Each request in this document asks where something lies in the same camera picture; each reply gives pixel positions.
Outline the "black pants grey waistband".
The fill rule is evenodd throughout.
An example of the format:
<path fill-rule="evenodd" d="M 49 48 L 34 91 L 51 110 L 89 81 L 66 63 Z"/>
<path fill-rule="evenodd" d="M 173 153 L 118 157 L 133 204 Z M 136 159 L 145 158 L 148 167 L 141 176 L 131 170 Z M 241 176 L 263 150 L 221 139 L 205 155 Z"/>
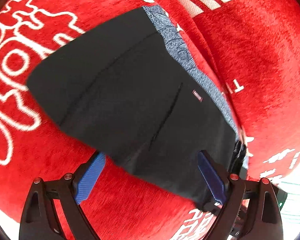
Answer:
<path fill-rule="evenodd" d="M 215 83 L 157 5 L 117 16 L 64 45 L 27 86 L 67 135 L 130 174 L 192 200 L 226 202 L 238 130 Z"/>

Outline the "red printed bed blanket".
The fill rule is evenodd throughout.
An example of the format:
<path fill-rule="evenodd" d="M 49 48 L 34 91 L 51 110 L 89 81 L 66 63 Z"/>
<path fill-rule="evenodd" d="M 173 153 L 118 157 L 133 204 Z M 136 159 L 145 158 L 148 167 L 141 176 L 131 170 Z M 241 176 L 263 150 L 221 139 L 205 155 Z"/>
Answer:
<path fill-rule="evenodd" d="M 140 7 L 159 6 L 226 99 L 235 163 L 279 182 L 300 164 L 300 4 L 296 0 L 0 0 L 0 210 L 20 223 L 33 180 L 60 179 L 94 152 L 64 133 L 27 80 L 55 51 Z M 106 156 L 80 206 L 101 239 L 200 239 L 215 215 Z"/>

